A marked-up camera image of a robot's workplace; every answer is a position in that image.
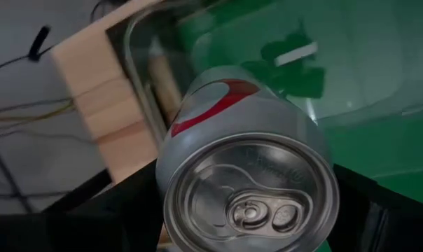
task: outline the green surface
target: green surface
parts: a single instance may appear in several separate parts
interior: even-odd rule
[[[423,202],[423,1],[219,1],[176,28],[197,74],[244,67],[317,121],[335,162]]]

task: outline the red stripe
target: red stripe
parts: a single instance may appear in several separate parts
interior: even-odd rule
[[[191,128],[192,126],[198,123],[201,123],[212,116],[219,114],[220,112],[232,106],[233,104],[236,104],[237,102],[241,101],[245,97],[248,97],[249,95],[253,95],[260,90],[260,88],[258,88],[253,83],[247,82],[245,80],[238,80],[238,79],[216,80],[209,84],[219,83],[219,82],[222,82],[228,85],[229,89],[227,94],[224,95],[224,97],[222,97],[218,102],[215,103],[215,105],[213,105],[209,110],[205,111],[203,114],[198,115],[195,118],[191,118],[190,120],[186,120],[184,122],[174,123],[171,126],[171,137],[175,137],[177,134],[182,133],[184,130],[187,130]]]

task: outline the silver can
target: silver can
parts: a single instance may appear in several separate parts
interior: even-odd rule
[[[323,134],[245,70],[192,83],[160,152],[167,231],[182,251],[314,251],[338,186]]]

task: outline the soda can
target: soda can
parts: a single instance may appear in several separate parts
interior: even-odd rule
[[[182,251],[314,251],[338,214],[323,134],[245,70],[198,76],[163,142],[156,178]]]

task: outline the can lid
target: can lid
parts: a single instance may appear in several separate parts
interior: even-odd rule
[[[283,136],[199,150],[174,175],[165,221],[184,251],[313,251],[338,211],[328,163]]]

